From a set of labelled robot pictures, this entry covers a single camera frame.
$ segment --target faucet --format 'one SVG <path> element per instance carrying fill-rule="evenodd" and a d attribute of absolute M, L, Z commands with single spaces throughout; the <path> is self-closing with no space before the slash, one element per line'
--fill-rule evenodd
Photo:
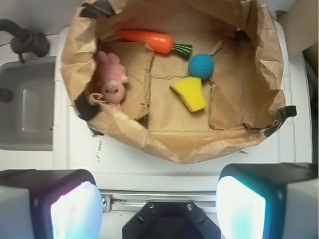
<path fill-rule="evenodd" d="M 0 19 L 0 31 L 6 31 L 14 36 L 10 41 L 11 49 L 19 55 L 19 60 L 24 63 L 22 53 L 32 52 L 42 57 L 49 51 L 49 42 L 42 32 L 23 29 L 9 19 Z"/>

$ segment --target gray basin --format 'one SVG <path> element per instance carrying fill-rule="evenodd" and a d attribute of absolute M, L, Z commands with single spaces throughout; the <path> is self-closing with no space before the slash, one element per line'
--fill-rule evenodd
<path fill-rule="evenodd" d="M 0 66 L 0 149 L 52 150 L 55 57 Z"/>

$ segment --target paper bag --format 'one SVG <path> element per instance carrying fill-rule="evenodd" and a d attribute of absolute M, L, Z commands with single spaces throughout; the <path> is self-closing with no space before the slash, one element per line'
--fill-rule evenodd
<path fill-rule="evenodd" d="M 191 164 L 257 145 L 296 115 L 295 107 L 285 106 L 283 57 L 261 0 L 110 3 L 113 8 L 91 0 L 77 9 L 62 56 L 73 106 L 95 130 L 156 157 Z M 116 35 L 119 29 L 169 34 L 192 44 L 193 55 L 214 51 L 215 71 L 203 82 L 209 106 L 190 113 L 169 87 L 188 75 L 187 59 L 125 42 Z M 122 112 L 90 90 L 98 50 L 118 54 L 127 70 Z"/>

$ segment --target bunny ear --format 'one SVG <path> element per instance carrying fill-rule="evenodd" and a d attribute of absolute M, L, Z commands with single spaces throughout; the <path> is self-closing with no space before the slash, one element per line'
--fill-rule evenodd
<path fill-rule="evenodd" d="M 110 59 L 110 61 L 111 61 L 112 63 L 115 63 L 115 64 L 119 64 L 119 63 L 120 63 L 120 59 L 119 59 L 119 57 L 118 57 L 115 53 L 110 52 L 110 53 L 108 54 L 108 56 L 109 56 L 109 59 Z"/>
<path fill-rule="evenodd" d="M 99 51 L 99 52 L 97 53 L 97 55 L 98 55 L 98 58 L 99 58 L 102 62 L 107 63 L 107 64 L 111 62 L 109 56 L 108 56 L 104 51 Z"/>

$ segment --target toy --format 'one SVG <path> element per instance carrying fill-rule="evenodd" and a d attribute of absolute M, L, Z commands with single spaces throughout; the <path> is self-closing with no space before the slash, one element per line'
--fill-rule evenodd
<path fill-rule="evenodd" d="M 99 64 L 99 70 L 95 75 L 97 87 L 109 105 L 121 110 L 120 102 L 125 96 L 123 83 L 128 81 L 125 67 L 120 64 L 119 57 L 114 53 L 106 54 L 99 51 L 97 58 Z"/>
<path fill-rule="evenodd" d="M 190 76 L 199 77 L 202 80 L 208 79 L 214 71 L 215 65 L 211 55 L 194 55 L 188 63 L 188 72 Z"/>
<path fill-rule="evenodd" d="M 157 52 L 169 53 L 174 51 L 185 57 L 191 55 L 192 45 L 174 43 L 173 38 L 166 34 L 136 30 L 119 30 L 117 34 L 128 41 L 146 42 L 151 49 Z"/>
<path fill-rule="evenodd" d="M 175 90 L 190 112 L 199 111 L 207 106 L 198 77 L 186 77 L 170 87 Z"/>

